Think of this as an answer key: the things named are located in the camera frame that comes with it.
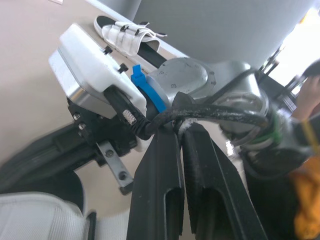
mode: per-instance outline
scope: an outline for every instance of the white mesh fabric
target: white mesh fabric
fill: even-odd
[[[0,240],[83,240],[89,222],[78,207],[45,193],[0,197]]]
[[[120,214],[104,217],[97,221],[95,239],[126,240],[129,222],[129,209]]]

